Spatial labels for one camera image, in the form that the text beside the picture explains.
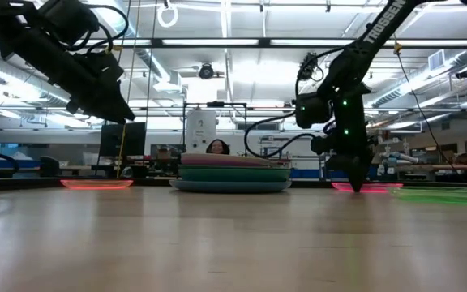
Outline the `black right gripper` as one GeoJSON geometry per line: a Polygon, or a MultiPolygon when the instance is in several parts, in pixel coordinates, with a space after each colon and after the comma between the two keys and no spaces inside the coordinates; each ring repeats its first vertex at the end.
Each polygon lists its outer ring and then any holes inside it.
{"type": "Polygon", "coordinates": [[[314,115],[311,125],[324,124],[324,136],[311,141],[311,150],[317,154],[335,153],[328,163],[333,169],[342,169],[348,175],[353,192],[360,192],[366,181],[373,157],[370,139],[363,115],[314,115]]]}

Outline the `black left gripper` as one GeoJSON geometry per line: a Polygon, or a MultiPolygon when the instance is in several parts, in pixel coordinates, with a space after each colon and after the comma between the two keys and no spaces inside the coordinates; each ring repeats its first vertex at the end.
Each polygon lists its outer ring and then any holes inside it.
{"type": "Polygon", "coordinates": [[[105,53],[70,54],[61,49],[46,49],[45,74],[49,82],[70,94],[66,110],[84,113],[118,124],[134,121],[136,116],[121,92],[118,80],[122,69],[105,53]]]}

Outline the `transparent pink plastic plate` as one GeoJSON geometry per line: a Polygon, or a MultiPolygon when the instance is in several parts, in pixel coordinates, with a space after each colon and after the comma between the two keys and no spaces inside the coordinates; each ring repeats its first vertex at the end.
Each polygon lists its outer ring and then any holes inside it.
{"type": "MultiPolygon", "coordinates": [[[[332,186],[338,191],[354,192],[349,182],[332,182],[332,186]]],[[[403,187],[402,183],[388,183],[388,182],[366,182],[361,185],[358,192],[361,193],[387,193],[392,189],[403,187]]]]}

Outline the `black monitor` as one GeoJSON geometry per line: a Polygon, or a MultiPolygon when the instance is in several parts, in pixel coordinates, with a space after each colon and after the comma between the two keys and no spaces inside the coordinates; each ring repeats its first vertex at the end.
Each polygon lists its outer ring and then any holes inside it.
{"type": "Polygon", "coordinates": [[[144,122],[104,125],[99,154],[103,157],[143,156],[145,139],[144,122]]]}

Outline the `transparent orange plastic plate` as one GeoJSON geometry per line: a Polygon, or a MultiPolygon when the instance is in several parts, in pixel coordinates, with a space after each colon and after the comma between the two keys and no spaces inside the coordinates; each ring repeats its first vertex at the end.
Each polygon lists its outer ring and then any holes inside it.
{"type": "Polygon", "coordinates": [[[72,190],[120,190],[130,187],[133,180],[121,179],[61,179],[61,184],[72,190]]]}

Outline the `transparent green plastic plate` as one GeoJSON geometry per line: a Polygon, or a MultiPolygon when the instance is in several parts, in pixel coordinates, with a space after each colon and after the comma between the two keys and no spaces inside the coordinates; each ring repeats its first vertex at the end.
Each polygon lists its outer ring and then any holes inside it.
{"type": "Polygon", "coordinates": [[[389,192],[404,201],[467,205],[467,187],[395,187],[389,192]]]}

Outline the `white tank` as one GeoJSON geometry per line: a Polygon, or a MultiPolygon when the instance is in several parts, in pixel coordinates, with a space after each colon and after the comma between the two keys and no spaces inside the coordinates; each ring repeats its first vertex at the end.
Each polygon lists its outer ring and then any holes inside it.
{"type": "Polygon", "coordinates": [[[216,138],[216,112],[206,109],[193,109],[186,116],[186,151],[204,153],[216,138]]]}

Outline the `person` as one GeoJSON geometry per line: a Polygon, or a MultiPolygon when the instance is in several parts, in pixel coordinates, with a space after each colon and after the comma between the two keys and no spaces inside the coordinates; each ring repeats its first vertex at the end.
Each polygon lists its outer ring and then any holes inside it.
{"type": "Polygon", "coordinates": [[[224,140],[215,139],[207,146],[205,152],[210,153],[210,154],[229,155],[230,148],[229,148],[229,145],[224,140]]]}

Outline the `black overhead beam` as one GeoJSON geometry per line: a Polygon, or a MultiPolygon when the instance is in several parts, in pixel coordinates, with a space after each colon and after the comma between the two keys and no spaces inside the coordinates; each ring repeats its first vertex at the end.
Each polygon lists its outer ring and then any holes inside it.
{"type": "MultiPolygon", "coordinates": [[[[316,48],[334,49],[353,42],[345,38],[138,38],[114,41],[124,48],[316,48]]],[[[387,40],[384,48],[396,43],[406,49],[467,49],[467,39],[397,39],[387,40]]]]}

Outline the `black metal frame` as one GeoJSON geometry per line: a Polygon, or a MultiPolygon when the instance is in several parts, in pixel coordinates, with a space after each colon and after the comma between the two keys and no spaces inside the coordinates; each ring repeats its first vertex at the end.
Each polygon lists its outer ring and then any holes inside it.
{"type": "Polygon", "coordinates": [[[224,114],[235,127],[237,126],[237,118],[242,118],[244,127],[247,128],[247,104],[237,102],[209,101],[209,102],[184,102],[182,107],[182,145],[185,147],[186,139],[186,116],[195,109],[212,110],[216,112],[216,138],[217,134],[222,131],[221,117],[224,114]]]}

